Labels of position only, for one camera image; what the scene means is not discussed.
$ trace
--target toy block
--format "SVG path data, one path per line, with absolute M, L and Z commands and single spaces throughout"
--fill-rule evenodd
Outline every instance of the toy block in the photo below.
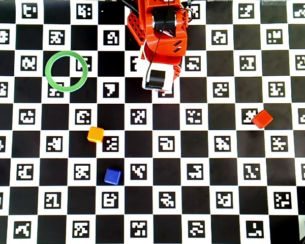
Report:
M 95 143 L 101 143 L 103 141 L 104 137 L 104 130 L 102 128 L 97 127 L 91 127 L 87 139 L 88 141 L 95 142 Z
M 260 129 L 266 127 L 271 121 L 273 121 L 272 116 L 264 109 L 252 119 L 252 122 Z
M 104 182 L 112 185 L 118 185 L 118 182 L 120 181 L 120 177 L 121 177 L 121 171 L 108 168 L 106 170 Z

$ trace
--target blue cube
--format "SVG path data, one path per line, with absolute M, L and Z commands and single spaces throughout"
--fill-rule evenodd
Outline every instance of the blue cube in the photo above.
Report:
M 104 182 L 112 185 L 118 185 L 118 182 L 120 181 L 120 177 L 121 177 L 121 171 L 108 168 L 106 170 Z

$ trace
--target green ring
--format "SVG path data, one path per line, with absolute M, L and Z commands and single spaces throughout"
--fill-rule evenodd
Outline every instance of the green ring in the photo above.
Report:
M 53 80 L 52 74 L 51 74 L 51 69 L 52 69 L 52 66 L 53 66 L 54 62 L 57 61 L 59 58 L 65 57 L 65 56 L 71 56 L 71 57 L 76 58 L 77 60 L 80 61 L 81 65 L 82 65 L 82 77 L 80 78 L 80 80 L 76 84 L 74 84 L 72 86 L 67 86 L 67 87 L 56 84 L 55 81 Z M 85 84 L 85 82 L 87 80 L 87 76 L 88 76 L 88 66 L 87 66 L 87 63 L 84 60 L 84 58 L 76 52 L 73 52 L 73 51 L 57 52 L 46 63 L 45 76 L 46 76 L 46 79 L 49 82 L 49 84 L 54 89 L 56 89 L 60 92 L 71 93 L 71 92 L 74 92 L 74 91 L 78 90 L 79 88 L 81 88 Z

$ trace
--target orange cube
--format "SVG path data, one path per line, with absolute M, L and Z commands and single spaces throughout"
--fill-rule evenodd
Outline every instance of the orange cube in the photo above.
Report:
M 102 143 L 104 137 L 104 129 L 91 127 L 87 139 L 88 141 L 95 142 L 95 143 Z

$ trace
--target checkerboard mat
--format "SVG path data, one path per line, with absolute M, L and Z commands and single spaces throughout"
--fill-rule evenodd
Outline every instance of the checkerboard mat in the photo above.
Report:
M 305 0 L 190 8 L 182 72 L 161 94 L 141 88 L 121 3 L 0 1 L 0 244 L 305 236 Z M 70 94 L 44 76 L 62 50 L 89 69 Z M 82 67 L 63 57 L 52 75 L 73 85 Z M 262 109 L 274 120 L 260 130 Z

